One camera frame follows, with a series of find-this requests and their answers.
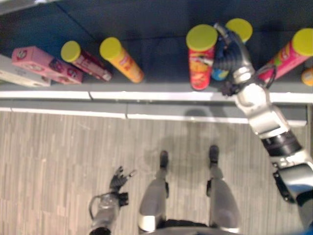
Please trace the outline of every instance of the red pringles can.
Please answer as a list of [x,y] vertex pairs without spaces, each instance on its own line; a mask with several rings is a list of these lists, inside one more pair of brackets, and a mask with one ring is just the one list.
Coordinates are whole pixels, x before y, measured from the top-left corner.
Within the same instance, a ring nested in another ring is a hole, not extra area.
[[107,71],[102,62],[90,53],[82,50],[76,41],[68,41],[61,49],[61,57],[64,61],[72,63],[82,71],[103,81],[110,81],[112,75]]
[[193,27],[186,36],[189,48],[189,75],[193,89],[204,90],[210,83],[212,67],[199,61],[199,56],[214,58],[214,47],[217,41],[217,31],[207,24]]

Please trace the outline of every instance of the laminate floor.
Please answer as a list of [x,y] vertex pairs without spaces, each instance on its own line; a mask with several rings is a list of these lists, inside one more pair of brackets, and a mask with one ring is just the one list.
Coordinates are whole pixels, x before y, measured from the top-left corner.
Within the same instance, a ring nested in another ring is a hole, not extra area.
[[[309,127],[294,132],[309,147]],[[130,204],[121,209],[113,234],[137,234],[140,200],[163,149],[170,154],[167,217],[207,223],[211,144],[220,147],[244,234],[302,229],[296,206],[284,202],[275,186],[262,143],[245,124],[3,112],[0,133],[0,235],[86,235],[89,200],[108,191],[120,165],[137,174],[123,188]]]

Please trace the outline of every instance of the cylindrical can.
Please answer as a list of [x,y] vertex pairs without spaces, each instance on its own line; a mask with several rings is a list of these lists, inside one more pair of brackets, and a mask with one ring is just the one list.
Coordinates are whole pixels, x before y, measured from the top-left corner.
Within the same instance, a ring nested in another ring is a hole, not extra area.
[[[313,56],[313,28],[304,28],[296,32],[292,40],[268,64],[277,66],[277,79],[309,59],[310,56]],[[259,78],[268,81],[272,73],[273,71],[267,71],[259,75]]]
[[68,41],[61,49],[64,61],[72,63],[82,71],[99,80],[110,81],[112,75],[107,71],[102,62],[85,50],[82,50],[76,41]]
[[214,58],[214,46],[217,36],[216,29],[207,24],[197,25],[187,34],[190,83],[195,90],[203,90],[210,83],[212,67],[200,62],[198,57]]
[[[228,29],[237,33],[243,43],[246,43],[252,36],[253,28],[251,24],[244,19],[234,18],[232,20],[229,20],[225,26]],[[219,42],[217,43],[215,49],[215,58],[222,58],[224,56],[224,46],[224,41],[222,40],[222,38],[219,38]],[[222,81],[227,77],[228,72],[229,71],[213,69],[212,78],[217,81]]]
[[303,71],[301,80],[304,84],[313,87],[313,68],[309,68]]
[[100,45],[100,54],[132,82],[139,83],[142,81],[143,71],[122,47],[117,38],[109,37],[105,39]]

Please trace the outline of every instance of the humanoid robot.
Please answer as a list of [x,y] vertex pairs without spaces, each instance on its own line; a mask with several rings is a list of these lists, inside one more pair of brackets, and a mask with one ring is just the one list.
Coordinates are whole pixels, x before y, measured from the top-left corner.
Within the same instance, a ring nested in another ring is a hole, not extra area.
[[[201,57],[199,61],[231,72],[232,79],[226,82],[223,94],[235,95],[237,107],[246,115],[253,132],[261,139],[270,162],[276,168],[273,176],[283,199],[296,204],[303,226],[312,228],[313,160],[299,144],[280,110],[270,101],[268,88],[275,79],[276,68],[265,66],[256,72],[239,36],[218,23],[214,27],[226,45],[224,58],[210,60]],[[258,74],[271,69],[272,78],[268,83],[258,79]],[[207,195],[211,200],[208,226],[191,221],[166,220],[165,202],[169,191],[166,173],[169,159],[167,152],[162,151],[160,169],[146,189],[139,209],[140,234],[231,235],[240,232],[239,210],[218,167],[218,152],[217,146],[210,147]],[[93,220],[90,235],[111,234],[120,207],[128,203],[127,194],[120,194],[119,190],[133,174],[123,176],[122,168],[119,168],[111,181],[110,193],[97,196],[100,204],[95,217],[90,212]]]

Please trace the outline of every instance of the pink box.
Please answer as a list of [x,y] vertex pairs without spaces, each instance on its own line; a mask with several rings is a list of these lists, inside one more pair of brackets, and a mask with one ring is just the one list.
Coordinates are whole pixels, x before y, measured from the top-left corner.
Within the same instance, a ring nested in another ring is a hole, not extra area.
[[12,64],[63,84],[81,84],[83,80],[83,72],[35,46],[14,49]]

